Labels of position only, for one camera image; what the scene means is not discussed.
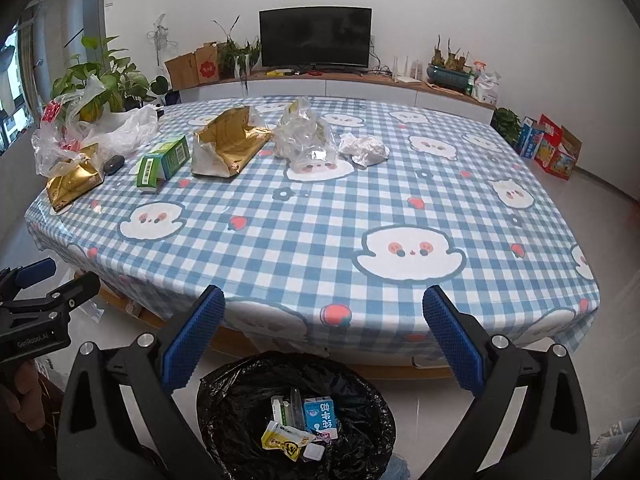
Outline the left hand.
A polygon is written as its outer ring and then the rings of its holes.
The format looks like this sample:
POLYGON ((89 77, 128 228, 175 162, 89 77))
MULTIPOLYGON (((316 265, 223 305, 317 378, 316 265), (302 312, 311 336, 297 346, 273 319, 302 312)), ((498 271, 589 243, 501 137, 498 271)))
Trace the left hand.
POLYGON ((15 415, 30 431, 44 426, 46 416, 34 360, 23 362, 11 375, 1 379, 1 409, 15 415))

